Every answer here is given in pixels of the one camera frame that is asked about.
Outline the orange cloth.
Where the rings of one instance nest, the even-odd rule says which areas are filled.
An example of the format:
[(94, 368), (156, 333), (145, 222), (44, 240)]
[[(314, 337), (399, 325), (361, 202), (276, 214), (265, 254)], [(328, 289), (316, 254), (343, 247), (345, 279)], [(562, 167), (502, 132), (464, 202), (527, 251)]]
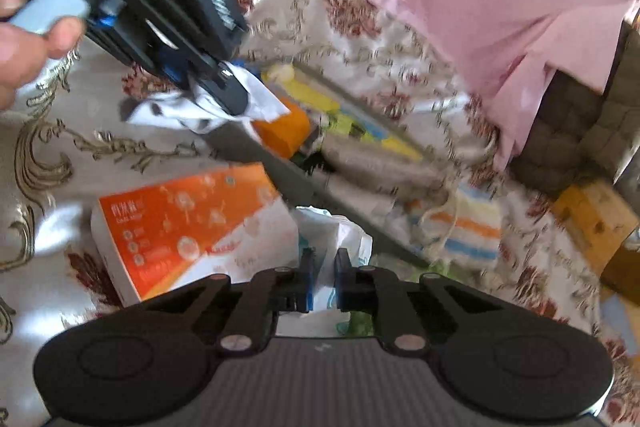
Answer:
[(307, 114), (288, 98), (281, 98), (288, 113), (274, 121), (254, 121), (252, 126), (265, 147), (284, 159), (291, 159), (311, 134)]

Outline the floral satin bedspread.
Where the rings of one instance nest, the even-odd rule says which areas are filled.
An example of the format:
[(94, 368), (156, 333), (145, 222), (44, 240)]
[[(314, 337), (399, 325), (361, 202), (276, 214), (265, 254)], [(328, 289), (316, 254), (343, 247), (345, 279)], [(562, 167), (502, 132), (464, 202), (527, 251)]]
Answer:
[[(478, 285), (598, 335), (616, 373), (602, 419), (637, 425), (639, 376), (627, 343), (605, 322), (597, 277), (547, 199), (492, 168), (495, 131), (434, 46), (367, 0), (239, 2), (250, 23), (243, 58), (294, 58), (322, 72), (498, 199), (498, 265), (478, 274)], [(32, 382), (36, 352), (63, 329), (117, 306), (90, 234), (96, 199), (216, 165), (216, 154), (190, 131), (131, 126), (120, 117), (122, 103), (167, 89), (84, 41), (1, 116), (3, 425), (47, 420)]]

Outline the grey drawstring pouch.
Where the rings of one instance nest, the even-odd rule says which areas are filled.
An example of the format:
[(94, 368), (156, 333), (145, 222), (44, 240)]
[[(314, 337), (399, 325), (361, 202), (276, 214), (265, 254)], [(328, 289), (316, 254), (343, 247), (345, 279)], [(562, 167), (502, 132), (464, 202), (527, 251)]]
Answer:
[(328, 134), (320, 153), (337, 176), (403, 202), (443, 198), (451, 188), (446, 174), (431, 162), (412, 160), (375, 144)]

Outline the white plastic wipes packet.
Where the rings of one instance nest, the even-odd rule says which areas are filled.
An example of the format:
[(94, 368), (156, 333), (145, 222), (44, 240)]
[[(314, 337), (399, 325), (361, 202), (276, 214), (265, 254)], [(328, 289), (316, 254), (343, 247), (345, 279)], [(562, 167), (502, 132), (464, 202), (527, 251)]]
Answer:
[(281, 313), (277, 335), (284, 337), (341, 337), (349, 328), (350, 313), (337, 308), (334, 259), (345, 249), (353, 267), (368, 265), (373, 239), (355, 222), (316, 207), (297, 207), (292, 216), (298, 225), (299, 251), (314, 251), (311, 310)]

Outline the olive quilted jacket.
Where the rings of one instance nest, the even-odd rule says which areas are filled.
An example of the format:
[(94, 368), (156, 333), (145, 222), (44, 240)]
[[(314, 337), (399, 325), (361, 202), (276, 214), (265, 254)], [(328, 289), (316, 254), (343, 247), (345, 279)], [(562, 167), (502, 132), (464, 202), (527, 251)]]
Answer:
[(630, 196), (639, 176), (639, 29), (623, 23), (604, 92), (556, 72), (542, 98), (514, 178), (558, 195), (588, 176), (602, 176)]

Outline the striped pastel towel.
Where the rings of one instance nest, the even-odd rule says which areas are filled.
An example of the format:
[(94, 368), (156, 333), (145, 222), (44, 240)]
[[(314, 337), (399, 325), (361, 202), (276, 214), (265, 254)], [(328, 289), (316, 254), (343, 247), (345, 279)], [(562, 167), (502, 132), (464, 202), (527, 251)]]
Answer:
[(445, 187), (436, 199), (407, 205), (412, 239), (422, 257), (492, 270), (498, 263), (502, 211), (486, 192), (466, 183)]

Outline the orange white medicine box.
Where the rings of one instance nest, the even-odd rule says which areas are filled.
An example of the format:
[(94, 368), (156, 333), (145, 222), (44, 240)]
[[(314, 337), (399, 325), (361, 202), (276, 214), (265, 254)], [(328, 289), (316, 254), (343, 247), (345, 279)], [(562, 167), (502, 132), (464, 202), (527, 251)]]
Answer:
[(100, 197), (91, 234), (120, 302), (214, 273), (294, 267), (298, 226), (263, 165), (232, 165)]

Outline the yellow cardboard box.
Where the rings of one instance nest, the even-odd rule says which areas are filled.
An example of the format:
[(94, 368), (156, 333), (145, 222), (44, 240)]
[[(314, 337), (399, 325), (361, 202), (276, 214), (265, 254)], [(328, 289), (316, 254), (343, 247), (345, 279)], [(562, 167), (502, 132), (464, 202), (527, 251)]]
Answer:
[(639, 300), (639, 216), (611, 183), (574, 184), (552, 204), (594, 274), (635, 303)]

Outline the white tissue paper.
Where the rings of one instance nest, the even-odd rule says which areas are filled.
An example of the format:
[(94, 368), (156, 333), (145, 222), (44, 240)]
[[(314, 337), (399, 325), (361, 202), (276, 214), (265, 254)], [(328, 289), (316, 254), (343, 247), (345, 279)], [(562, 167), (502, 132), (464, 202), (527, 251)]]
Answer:
[(134, 102), (131, 108), (122, 105), (120, 118), (136, 126), (207, 134), (228, 122), (237, 122), (248, 128), (254, 121), (273, 122), (290, 113), (284, 103), (248, 69), (232, 63), (226, 63), (226, 66), (248, 94), (246, 107), (239, 116), (232, 116), (202, 87), (192, 82), (190, 91), (154, 94), (144, 101)]

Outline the grey tray with cartoon print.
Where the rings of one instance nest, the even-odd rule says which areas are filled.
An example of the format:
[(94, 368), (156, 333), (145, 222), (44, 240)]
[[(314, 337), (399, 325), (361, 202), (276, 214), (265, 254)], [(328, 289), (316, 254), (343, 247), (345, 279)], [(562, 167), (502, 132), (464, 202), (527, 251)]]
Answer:
[(454, 163), (430, 152), (411, 159), (355, 135), (321, 132), (302, 159), (283, 159), (240, 124), (210, 132), (224, 158), (259, 162), (284, 198), (324, 208), (360, 225), (375, 251), (415, 265), (495, 268), (502, 214), (486, 193), (462, 181)]

